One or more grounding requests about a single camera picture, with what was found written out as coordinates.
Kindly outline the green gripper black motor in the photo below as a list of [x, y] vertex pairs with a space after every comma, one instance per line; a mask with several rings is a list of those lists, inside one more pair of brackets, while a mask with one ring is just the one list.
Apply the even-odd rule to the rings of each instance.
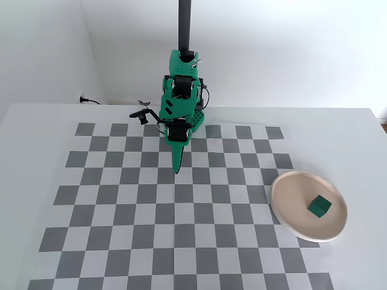
[[172, 146], [172, 168], [175, 174], [181, 169], [181, 162], [186, 146], [192, 136], [193, 124], [183, 118], [167, 120], [164, 122], [164, 137]]

